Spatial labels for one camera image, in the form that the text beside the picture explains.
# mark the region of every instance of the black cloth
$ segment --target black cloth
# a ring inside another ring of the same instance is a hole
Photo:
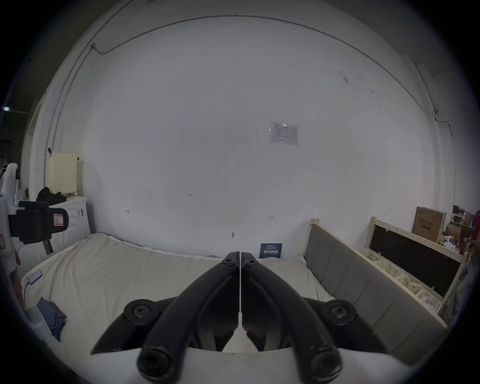
[[[45,187],[38,193],[36,200],[46,201],[48,205],[53,205],[53,204],[63,203],[64,201],[67,200],[67,197],[63,196],[61,192],[57,192],[53,194],[52,192],[50,192],[50,189],[48,187]]]

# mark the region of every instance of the laundry basket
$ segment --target laundry basket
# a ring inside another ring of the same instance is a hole
[[[399,274],[402,273],[402,269],[393,264],[392,262],[388,261],[387,259],[380,259],[375,262],[380,268],[382,268],[385,272],[387,272],[391,277],[395,278]]]
[[[423,301],[425,306],[430,309],[434,313],[440,312],[442,308],[442,302],[438,300],[434,295],[432,295],[429,291],[422,288],[418,293],[417,297]]]
[[[359,249],[359,252],[365,256],[367,259],[376,262],[377,260],[383,259],[383,256],[379,255],[377,252],[372,251],[370,248]]]
[[[417,284],[417,283],[414,283],[410,280],[410,278],[402,273],[400,274],[397,278],[396,278],[400,284],[402,284],[403,286],[405,286],[408,290],[412,291],[415,295],[421,290],[423,289],[423,285],[422,284]]]

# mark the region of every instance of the cardboard box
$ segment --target cardboard box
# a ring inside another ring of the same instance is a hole
[[[446,212],[417,207],[412,233],[439,243],[443,236]]]
[[[448,224],[445,233],[449,236],[454,237],[455,240],[458,243],[458,242],[460,242],[460,237],[461,237],[461,234],[462,234],[462,228],[460,228],[456,225],[453,225],[453,224]]]

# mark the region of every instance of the white bedsheet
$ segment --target white bedsheet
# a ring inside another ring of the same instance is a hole
[[[22,280],[24,300],[30,308],[43,297],[68,316],[61,342],[52,336],[45,341],[61,361],[83,375],[89,369],[92,347],[126,304],[135,299],[156,301],[177,296],[221,260],[153,251],[96,233],[27,273]],[[300,295],[333,299],[303,258],[268,258],[261,263]],[[43,276],[27,285],[27,278],[37,270]]]

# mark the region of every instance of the pen mark on wall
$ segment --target pen mark on wall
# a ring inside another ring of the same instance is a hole
[[[343,76],[343,80],[345,80],[345,82],[348,84],[348,79],[347,79],[347,77],[345,76],[345,73],[344,73],[343,71],[338,71],[338,73]]]

